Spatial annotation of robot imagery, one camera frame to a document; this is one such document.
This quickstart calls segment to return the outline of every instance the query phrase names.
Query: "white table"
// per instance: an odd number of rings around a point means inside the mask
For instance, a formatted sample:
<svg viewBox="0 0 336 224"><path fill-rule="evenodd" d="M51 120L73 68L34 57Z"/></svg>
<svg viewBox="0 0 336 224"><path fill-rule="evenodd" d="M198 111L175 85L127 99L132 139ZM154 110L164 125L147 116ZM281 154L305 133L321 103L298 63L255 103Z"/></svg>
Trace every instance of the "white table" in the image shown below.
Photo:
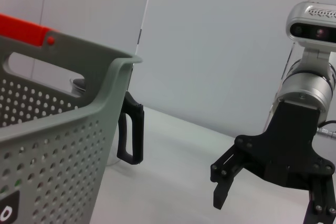
<svg viewBox="0 0 336 224"><path fill-rule="evenodd" d="M222 210L213 207L210 164L233 138L145 109L144 161L105 171L91 224L302 223L308 192L242 170Z"/></svg>

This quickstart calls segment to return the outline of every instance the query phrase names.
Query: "screw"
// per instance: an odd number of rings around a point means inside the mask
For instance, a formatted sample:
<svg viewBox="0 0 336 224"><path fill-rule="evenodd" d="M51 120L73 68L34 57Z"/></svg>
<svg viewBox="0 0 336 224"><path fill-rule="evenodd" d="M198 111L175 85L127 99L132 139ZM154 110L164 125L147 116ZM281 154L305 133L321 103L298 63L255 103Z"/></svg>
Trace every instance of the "screw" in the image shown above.
<svg viewBox="0 0 336 224"><path fill-rule="evenodd" d="M316 209L318 212L322 211L322 207L319 206L319 205L315 206L315 209Z"/></svg>
<svg viewBox="0 0 336 224"><path fill-rule="evenodd" d="M331 213L331 214L336 214L336 210L334 209L334 208L329 208L329 212Z"/></svg>
<svg viewBox="0 0 336 224"><path fill-rule="evenodd" d="M305 99L305 98L306 98L306 96L307 96L307 95L306 95L306 94L304 94L304 93L300 93L300 94L299 94L299 97L300 97L301 99Z"/></svg>

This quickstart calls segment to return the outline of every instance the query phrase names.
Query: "laundry basket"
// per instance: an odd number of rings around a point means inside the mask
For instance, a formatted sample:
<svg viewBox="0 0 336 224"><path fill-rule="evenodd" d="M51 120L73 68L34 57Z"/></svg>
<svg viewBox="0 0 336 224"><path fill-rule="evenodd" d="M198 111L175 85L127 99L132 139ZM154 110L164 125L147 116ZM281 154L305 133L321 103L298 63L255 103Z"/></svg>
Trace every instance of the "laundry basket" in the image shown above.
<svg viewBox="0 0 336 224"><path fill-rule="evenodd" d="M82 96L10 71L12 52L84 76ZM0 223L88 224L136 56L0 15Z"/></svg>

